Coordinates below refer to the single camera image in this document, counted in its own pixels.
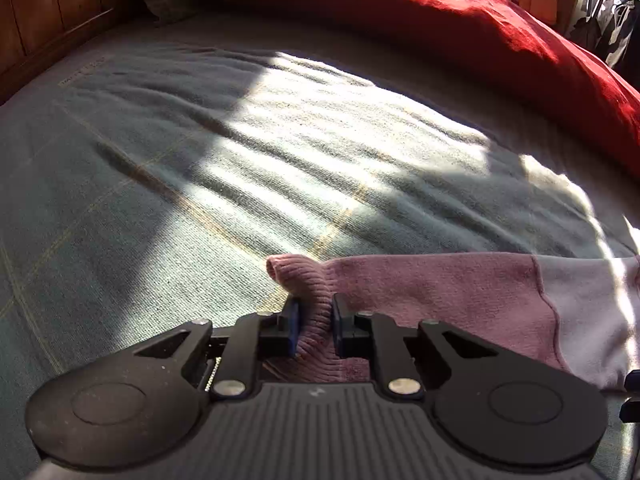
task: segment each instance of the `wooden headboard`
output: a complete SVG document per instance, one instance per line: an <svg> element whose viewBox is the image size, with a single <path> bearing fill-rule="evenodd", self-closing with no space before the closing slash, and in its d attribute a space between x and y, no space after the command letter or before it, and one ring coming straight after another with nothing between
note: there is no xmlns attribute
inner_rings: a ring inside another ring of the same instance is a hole
<svg viewBox="0 0 640 480"><path fill-rule="evenodd" d="M142 0L0 0L0 105L71 50L142 9Z"/></svg>

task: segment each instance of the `red blanket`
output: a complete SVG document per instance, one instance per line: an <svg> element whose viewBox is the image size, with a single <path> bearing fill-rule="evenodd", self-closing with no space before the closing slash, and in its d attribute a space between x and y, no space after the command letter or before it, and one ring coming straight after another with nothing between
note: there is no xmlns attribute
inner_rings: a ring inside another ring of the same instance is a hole
<svg viewBox="0 0 640 480"><path fill-rule="evenodd" d="M347 25L519 97L640 178L640 94L507 0L225 0Z"/></svg>

